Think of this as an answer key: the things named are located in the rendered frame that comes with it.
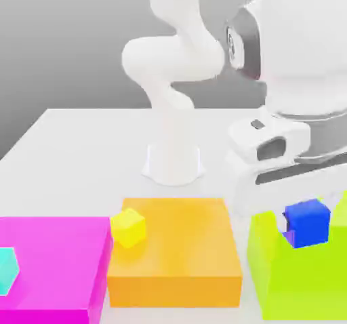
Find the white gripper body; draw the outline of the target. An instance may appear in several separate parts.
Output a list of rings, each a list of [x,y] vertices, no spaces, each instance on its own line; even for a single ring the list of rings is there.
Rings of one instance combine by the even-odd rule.
[[[347,153],[321,164],[265,169],[237,158],[233,164],[233,209],[254,215],[347,190]]]

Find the small blue cube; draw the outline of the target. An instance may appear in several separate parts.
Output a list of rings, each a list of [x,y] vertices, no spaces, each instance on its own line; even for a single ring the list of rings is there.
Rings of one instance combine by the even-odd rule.
[[[284,236],[294,249],[326,243],[329,240],[330,209],[318,199],[285,207]]]

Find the small yellow cube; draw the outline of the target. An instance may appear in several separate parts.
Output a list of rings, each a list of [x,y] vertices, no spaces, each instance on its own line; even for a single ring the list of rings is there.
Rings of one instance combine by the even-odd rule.
[[[146,219],[128,207],[110,218],[113,239],[124,248],[131,248],[146,239]]]

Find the small cyan cube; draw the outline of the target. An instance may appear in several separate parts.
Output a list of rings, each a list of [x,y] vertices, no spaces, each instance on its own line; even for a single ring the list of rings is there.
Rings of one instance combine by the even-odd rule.
[[[6,296],[9,293],[19,272],[14,248],[0,247],[0,296]]]

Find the large lime green box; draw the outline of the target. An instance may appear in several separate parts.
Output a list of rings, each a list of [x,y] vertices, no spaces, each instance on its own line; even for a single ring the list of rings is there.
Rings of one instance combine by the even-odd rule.
[[[326,243],[294,249],[273,212],[254,215],[247,259],[263,319],[347,322],[347,190]]]

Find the large orange box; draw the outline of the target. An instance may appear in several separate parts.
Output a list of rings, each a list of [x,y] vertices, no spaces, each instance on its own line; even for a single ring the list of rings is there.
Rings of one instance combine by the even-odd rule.
[[[107,281],[113,308],[236,308],[243,274],[220,198],[126,198],[146,240],[114,244]]]

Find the large magenta box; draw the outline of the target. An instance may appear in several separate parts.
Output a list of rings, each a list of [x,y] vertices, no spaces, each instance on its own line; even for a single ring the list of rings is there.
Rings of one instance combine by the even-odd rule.
[[[3,217],[19,275],[0,324],[100,324],[113,240],[107,217]]]

